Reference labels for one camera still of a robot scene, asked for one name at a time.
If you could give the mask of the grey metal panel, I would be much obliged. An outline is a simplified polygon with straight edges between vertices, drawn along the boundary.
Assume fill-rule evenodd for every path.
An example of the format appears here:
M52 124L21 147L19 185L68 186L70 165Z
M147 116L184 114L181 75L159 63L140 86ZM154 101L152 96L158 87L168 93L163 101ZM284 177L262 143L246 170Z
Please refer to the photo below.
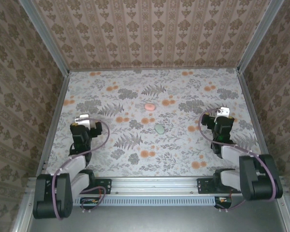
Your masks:
M290 232L290 197L246 202L236 209L213 206L75 207L62 221L35 219L33 193L21 203L12 232Z

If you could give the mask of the aluminium frame post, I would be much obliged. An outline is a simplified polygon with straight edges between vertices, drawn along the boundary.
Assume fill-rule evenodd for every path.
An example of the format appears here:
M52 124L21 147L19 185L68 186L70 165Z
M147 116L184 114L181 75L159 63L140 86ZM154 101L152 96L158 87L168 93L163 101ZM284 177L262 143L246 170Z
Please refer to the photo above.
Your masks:
M276 14L280 10L284 0L271 0L260 23L258 24L254 35L252 36L239 64L237 70L239 73L243 73L253 55L256 53L257 48L261 44L265 37L270 25L272 24Z
M42 19L41 14L35 7L33 0L19 0L20 4L27 13L29 19L33 23L35 29L37 30L39 36L44 42L46 48L51 54L53 60L57 64L63 77L66 78L69 75L69 68L61 55L58 46L55 43L51 35L51 31L47 28L45 21Z

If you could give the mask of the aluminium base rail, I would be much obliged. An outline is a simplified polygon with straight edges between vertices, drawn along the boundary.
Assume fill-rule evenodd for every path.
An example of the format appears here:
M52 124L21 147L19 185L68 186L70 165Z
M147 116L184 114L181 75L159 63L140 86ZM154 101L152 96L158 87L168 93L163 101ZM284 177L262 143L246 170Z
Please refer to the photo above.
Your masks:
M204 196L227 196L244 195L247 200L269 199L272 196L272 183L265 176L259 176L258 180L249 183L243 180L237 183L234 189L241 193L229 194L199 194L197 187L198 178L212 178L212 176L192 176L192 177L112 177L112 188L110 195L122 196L164 196L164 195L204 195ZM79 194L98 195L95 178L92 175L80 173L67 185L71 188L74 197Z

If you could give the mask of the aluminium table side rail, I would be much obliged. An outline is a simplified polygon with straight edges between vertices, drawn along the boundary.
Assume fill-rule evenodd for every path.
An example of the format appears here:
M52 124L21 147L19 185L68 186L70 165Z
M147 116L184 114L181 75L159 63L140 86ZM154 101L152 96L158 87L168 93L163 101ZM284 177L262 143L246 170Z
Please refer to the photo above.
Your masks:
M252 98L251 98L250 93L249 93L249 89L247 87L244 75L240 71L238 71L237 69L235 69L235 71L237 73L239 84L241 86L242 93L243 93L243 96L244 96L245 101L246 101L247 109L248 109L248 112L250 115L250 119L251 119L251 122L252 122L252 125L254 128L254 131L255 131L255 135L256 135L261 153L262 154L270 154L270 152L267 148L266 142L265 142L264 135L263 135L262 130L261 130L261 126L260 126L256 111L255 111L255 108L253 105Z
M43 171L45 170L44 166L47 164L47 162L49 160L51 150L53 147L53 143L54 143L54 138L55 138L57 127L58 127L60 114L61 114L62 107L64 104L65 96L67 93L69 81L70 81L69 76L66 76L63 79L62 87L61 87L61 90L60 90L60 93L58 96L58 101L57 101L57 104L55 107L55 111L54 111L53 118L51 121L50 129L48 131L48 135L47 135L47 138L46 138L46 141L44 144L44 148L43 148L43 152L42 152L39 166L37 169L36 177L43 173Z

